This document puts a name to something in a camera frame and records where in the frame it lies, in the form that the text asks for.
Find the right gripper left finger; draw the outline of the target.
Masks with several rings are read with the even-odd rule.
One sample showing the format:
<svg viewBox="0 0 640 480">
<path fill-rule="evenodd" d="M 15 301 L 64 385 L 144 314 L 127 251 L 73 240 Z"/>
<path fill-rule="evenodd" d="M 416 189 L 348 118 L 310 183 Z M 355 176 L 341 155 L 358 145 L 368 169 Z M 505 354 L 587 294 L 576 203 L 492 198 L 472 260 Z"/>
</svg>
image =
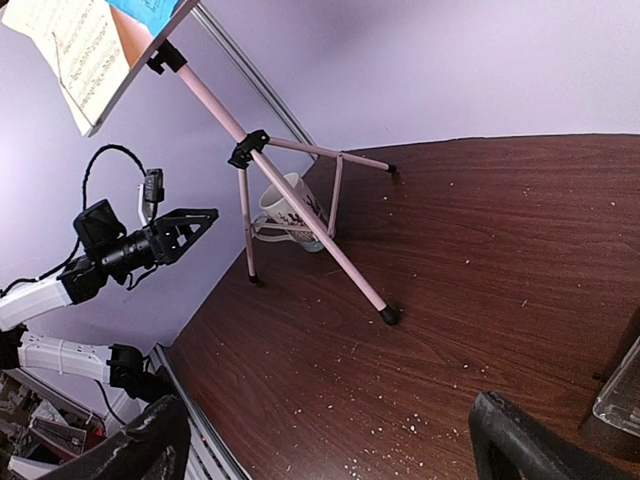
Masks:
<svg viewBox="0 0 640 480">
<path fill-rule="evenodd" d="M 173 395 L 148 406 L 88 453 L 62 467 L 64 479 L 182 479 L 190 447 L 187 410 Z"/>
</svg>

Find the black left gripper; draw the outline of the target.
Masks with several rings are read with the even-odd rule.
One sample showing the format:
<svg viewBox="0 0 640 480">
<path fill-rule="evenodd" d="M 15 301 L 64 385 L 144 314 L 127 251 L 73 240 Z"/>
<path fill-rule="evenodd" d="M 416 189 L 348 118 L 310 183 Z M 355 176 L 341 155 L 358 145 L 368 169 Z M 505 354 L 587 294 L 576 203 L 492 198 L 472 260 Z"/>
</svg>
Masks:
<svg viewBox="0 0 640 480">
<path fill-rule="evenodd" d="M 157 266 L 177 262 L 219 218 L 216 208 L 178 208 L 144 227 L 153 263 Z"/>
</svg>

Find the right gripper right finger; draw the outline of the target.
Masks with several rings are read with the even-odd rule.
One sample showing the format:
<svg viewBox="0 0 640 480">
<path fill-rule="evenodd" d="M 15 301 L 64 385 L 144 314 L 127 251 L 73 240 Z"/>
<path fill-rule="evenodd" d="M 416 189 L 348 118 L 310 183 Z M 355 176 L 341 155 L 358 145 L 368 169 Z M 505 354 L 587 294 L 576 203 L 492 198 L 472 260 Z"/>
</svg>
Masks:
<svg viewBox="0 0 640 480">
<path fill-rule="evenodd" d="M 633 479 L 635 475 L 564 440 L 495 391 L 468 417 L 479 479 Z"/>
</svg>

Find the black metronome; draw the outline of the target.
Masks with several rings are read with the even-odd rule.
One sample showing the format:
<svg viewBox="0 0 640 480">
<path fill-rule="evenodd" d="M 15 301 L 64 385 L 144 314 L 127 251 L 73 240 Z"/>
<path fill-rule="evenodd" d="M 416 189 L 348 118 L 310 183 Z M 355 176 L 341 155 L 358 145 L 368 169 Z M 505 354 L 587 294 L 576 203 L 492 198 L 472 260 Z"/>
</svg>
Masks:
<svg viewBox="0 0 640 480">
<path fill-rule="evenodd" d="M 594 448 L 639 463 L 639 308 L 602 373 L 591 406 L 578 428 Z"/>
</svg>

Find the clear metronome cover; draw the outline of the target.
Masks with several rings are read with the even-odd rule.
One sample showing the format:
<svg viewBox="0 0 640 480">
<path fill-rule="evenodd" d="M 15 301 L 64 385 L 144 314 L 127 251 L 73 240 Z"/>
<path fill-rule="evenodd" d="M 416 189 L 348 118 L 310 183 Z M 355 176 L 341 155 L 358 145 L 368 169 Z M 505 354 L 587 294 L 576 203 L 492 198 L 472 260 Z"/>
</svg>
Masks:
<svg viewBox="0 0 640 480">
<path fill-rule="evenodd" d="M 605 424 L 639 437 L 639 339 L 597 395 L 592 413 Z"/>
</svg>

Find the blue sheet music page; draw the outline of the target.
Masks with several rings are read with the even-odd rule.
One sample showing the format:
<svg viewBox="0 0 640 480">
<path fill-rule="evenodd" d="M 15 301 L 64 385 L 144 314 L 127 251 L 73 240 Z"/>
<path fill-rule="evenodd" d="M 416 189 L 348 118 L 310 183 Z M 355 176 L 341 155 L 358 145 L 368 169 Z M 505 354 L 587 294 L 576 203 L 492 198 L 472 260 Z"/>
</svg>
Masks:
<svg viewBox="0 0 640 480">
<path fill-rule="evenodd" d="M 107 0 L 107 3 L 146 26 L 157 37 L 169 23 L 179 0 Z"/>
</svg>

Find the yellow sheet music page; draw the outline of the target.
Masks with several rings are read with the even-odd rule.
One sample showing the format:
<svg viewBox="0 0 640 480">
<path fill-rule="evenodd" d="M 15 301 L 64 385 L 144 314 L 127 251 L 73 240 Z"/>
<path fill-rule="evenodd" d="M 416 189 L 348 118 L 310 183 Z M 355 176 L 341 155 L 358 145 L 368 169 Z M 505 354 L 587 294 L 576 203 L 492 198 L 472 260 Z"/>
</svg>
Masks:
<svg viewBox="0 0 640 480">
<path fill-rule="evenodd" d="M 35 43 L 80 133 L 91 135 L 130 73 L 109 3 L 10 1 L 2 23 Z"/>
</svg>

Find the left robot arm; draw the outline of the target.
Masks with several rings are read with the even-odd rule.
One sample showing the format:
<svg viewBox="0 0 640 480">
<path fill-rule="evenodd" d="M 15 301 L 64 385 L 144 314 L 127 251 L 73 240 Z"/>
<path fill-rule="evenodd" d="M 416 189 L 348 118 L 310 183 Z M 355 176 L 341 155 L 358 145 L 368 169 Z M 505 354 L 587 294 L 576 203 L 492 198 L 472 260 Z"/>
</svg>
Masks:
<svg viewBox="0 0 640 480">
<path fill-rule="evenodd" d="M 97 296 L 109 280 L 126 284 L 130 275 L 176 263 L 218 219 L 217 209 L 175 209 L 132 233 L 108 200 L 81 212 L 73 222 L 82 256 L 55 278 L 37 280 L 1 298 L 1 367 L 40 368 L 91 379 L 152 404 L 173 392 L 171 384 L 145 369 L 135 347 L 92 346 L 36 335 L 27 321 Z"/>
</svg>

